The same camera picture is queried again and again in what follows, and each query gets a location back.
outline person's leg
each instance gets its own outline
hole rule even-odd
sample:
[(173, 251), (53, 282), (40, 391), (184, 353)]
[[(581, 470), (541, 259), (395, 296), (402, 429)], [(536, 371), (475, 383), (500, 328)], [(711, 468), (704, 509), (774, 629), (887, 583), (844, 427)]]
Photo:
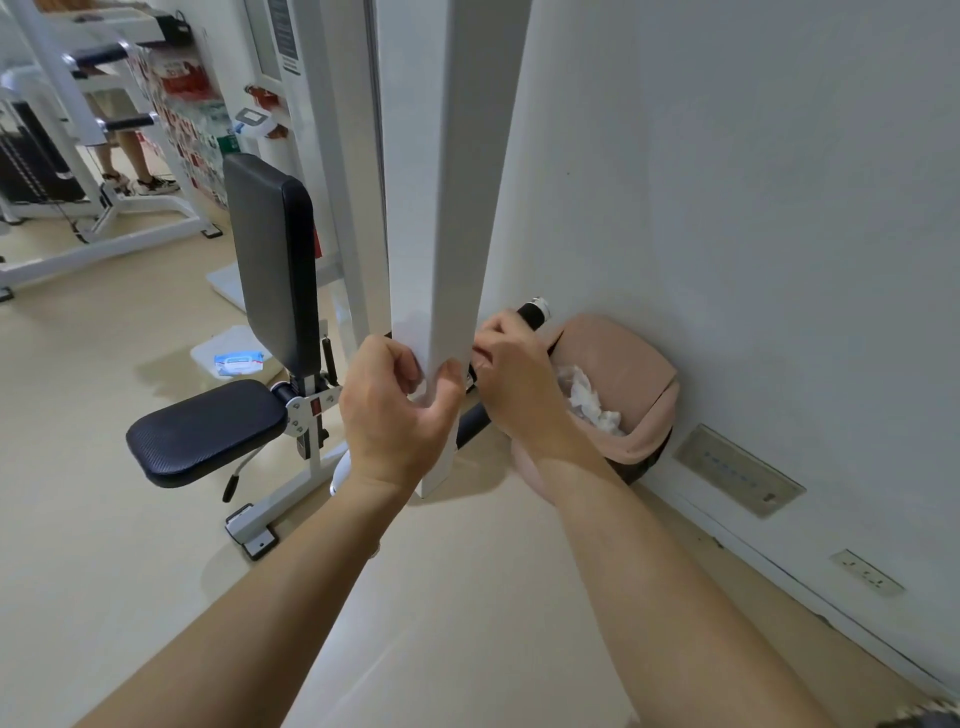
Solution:
[(133, 171), (136, 172), (136, 178), (140, 182), (152, 182), (154, 176), (150, 173), (150, 168), (147, 166), (147, 158), (143, 155), (143, 147), (140, 146), (140, 139), (136, 135), (136, 132), (117, 132), (116, 134), (120, 149), (123, 150), (124, 154), (127, 155), (127, 159), (130, 160)]
[(113, 167), (113, 154), (111, 152), (109, 142), (93, 148), (93, 154), (97, 156), (97, 161), (100, 162), (100, 171), (105, 177), (116, 177), (120, 174)]

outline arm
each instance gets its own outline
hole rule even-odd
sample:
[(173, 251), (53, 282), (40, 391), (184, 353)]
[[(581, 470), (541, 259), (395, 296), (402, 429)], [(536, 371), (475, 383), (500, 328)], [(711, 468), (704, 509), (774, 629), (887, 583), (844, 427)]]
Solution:
[(473, 368), (493, 421), (557, 506), (601, 634), (644, 725), (832, 725), (783, 659), (570, 421), (543, 344), (504, 312)]
[(340, 400), (348, 481), (77, 728), (279, 726), (380, 537), (433, 467), (464, 396), (447, 362), (433, 405), (406, 395), (406, 347), (368, 337)]

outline gym machine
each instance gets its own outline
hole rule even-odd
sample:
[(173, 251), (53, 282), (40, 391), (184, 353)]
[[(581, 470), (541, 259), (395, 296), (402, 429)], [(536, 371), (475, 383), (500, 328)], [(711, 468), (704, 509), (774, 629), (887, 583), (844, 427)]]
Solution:
[[(144, 473), (163, 487), (242, 458), (226, 499), (259, 448), (283, 433), (297, 439), (304, 470), (227, 519), (252, 559), (276, 544), (270, 523), (327, 482), (345, 454), (345, 444), (320, 450), (340, 384), (318, 284), (332, 291), (348, 358), (371, 331), (391, 331), (428, 380), (451, 356), (469, 361), (530, 2), (446, 0), (427, 15), (412, 3), (380, 3), (376, 13), (339, 0), (268, 4), (302, 180), (248, 155), (228, 158), (225, 176), (248, 319), (290, 378), (273, 391), (228, 383), (128, 433)], [(422, 22), (411, 26), (413, 15)], [(520, 311), (534, 328), (546, 318), (542, 302)], [(423, 401), (432, 396), (428, 388)], [(451, 430), (418, 496), (488, 422), (479, 407)]]
[[(12, 199), (11, 195), (0, 197), (0, 211), (8, 225), (19, 225), (32, 217), (63, 216), (83, 245), (60, 255), (0, 269), (0, 300), (12, 298), (16, 285), (96, 260), (144, 250), (197, 232), (205, 237), (221, 235), (200, 212), (193, 184), (160, 128), (159, 117), (130, 69), (121, 62), (135, 52), (132, 42), (162, 42), (171, 34), (180, 42), (182, 29), (178, 24), (161, 22), (158, 16), (134, 9), (104, 11), (101, 19), (88, 19), (81, 24), (74, 22), (79, 13), (42, 15), (33, 0), (4, 0), (4, 4), (9, 15), (0, 13), (0, 23), (15, 24), (36, 63), (7, 69), (0, 77), (0, 114), (8, 120), (0, 132), (0, 155), (5, 161), (5, 175), (11, 175), (10, 182), (20, 190), (19, 199)], [(121, 34), (132, 40), (128, 42)], [(105, 37), (112, 41), (80, 49), (72, 45), (83, 38)], [(71, 43), (67, 50), (61, 45), (64, 40)], [(105, 65), (113, 73), (89, 73)], [(138, 114), (118, 119), (94, 117), (83, 94), (108, 89), (124, 91)], [(68, 119), (63, 118), (64, 110)], [(138, 130), (161, 150), (180, 184), (182, 198), (128, 198), (94, 179), (77, 151), (77, 144), (104, 144), (108, 133), (125, 130)], [(118, 215), (164, 211), (176, 212), (182, 219), (110, 236), (111, 224)], [(89, 221), (77, 223), (75, 218)]]
[[(339, 401), (341, 384), (317, 309), (309, 194), (299, 180), (253, 155), (231, 155), (224, 170), (250, 326), (289, 380), (270, 389), (238, 380), (177, 402), (134, 423), (127, 444), (147, 478), (163, 488), (179, 488), (244, 458), (228, 481), (228, 502), (250, 458), (281, 435), (295, 438), (307, 461), (303, 471), (227, 518), (230, 537), (256, 560), (276, 545), (270, 523), (327, 482), (345, 454), (341, 445), (321, 455), (329, 436), (323, 414)], [(546, 318), (542, 302), (519, 312), (533, 328)], [(457, 447), (489, 422), (483, 405), (474, 407), (461, 421)]]

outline seat cushion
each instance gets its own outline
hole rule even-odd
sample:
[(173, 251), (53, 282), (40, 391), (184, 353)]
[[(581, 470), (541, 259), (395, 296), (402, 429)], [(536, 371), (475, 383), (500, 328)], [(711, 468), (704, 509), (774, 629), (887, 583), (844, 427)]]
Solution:
[(286, 407), (258, 381), (232, 381), (137, 420), (127, 445), (144, 474), (179, 488), (282, 434)]

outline right hand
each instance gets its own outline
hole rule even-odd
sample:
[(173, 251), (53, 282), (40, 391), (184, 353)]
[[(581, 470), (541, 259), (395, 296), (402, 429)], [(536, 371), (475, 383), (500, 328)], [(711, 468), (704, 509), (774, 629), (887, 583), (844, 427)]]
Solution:
[(491, 420), (524, 447), (570, 425), (546, 346), (515, 311), (480, 327), (471, 362)]

